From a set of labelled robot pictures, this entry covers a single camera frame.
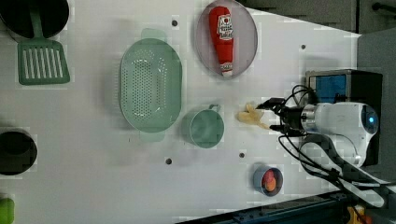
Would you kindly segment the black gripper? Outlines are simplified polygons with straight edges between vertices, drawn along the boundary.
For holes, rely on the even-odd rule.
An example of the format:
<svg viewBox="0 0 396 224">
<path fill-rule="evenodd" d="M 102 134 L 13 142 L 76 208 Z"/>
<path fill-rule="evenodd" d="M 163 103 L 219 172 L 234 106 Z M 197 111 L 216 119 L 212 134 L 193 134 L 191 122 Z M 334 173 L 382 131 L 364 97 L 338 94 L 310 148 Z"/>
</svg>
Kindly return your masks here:
<svg viewBox="0 0 396 224">
<path fill-rule="evenodd" d="M 275 109 L 275 114 L 279 116 L 280 123 L 270 125 L 270 129 L 283 133 L 289 137 L 303 136 L 305 130 L 301 123 L 303 109 L 301 107 L 287 107 L 283 105 L 284 98 L 270 98 L 264 103 L 256 106 L 257 109 Z"/>
</svg>

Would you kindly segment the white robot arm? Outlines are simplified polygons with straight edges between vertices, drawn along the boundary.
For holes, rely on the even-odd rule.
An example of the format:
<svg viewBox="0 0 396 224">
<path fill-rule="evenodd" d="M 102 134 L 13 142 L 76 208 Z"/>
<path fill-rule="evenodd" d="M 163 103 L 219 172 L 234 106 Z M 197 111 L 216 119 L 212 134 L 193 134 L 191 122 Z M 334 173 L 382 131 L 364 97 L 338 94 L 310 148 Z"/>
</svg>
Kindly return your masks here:
<svg viewBox="0 0 396 224">
<path fill-rule="evenodd" d="M 257 106 L 271 110 L 281 123 L 271 130 L 290 139 L 300 137 L 295 158 L 310 175 L 324 179 L 353 198 L 383 208 L 395 184 L 362 169 L 379 118 L 369 105 L 341 102 L 287 106 L 283 98 L 271 98 Z"/>
</svg>

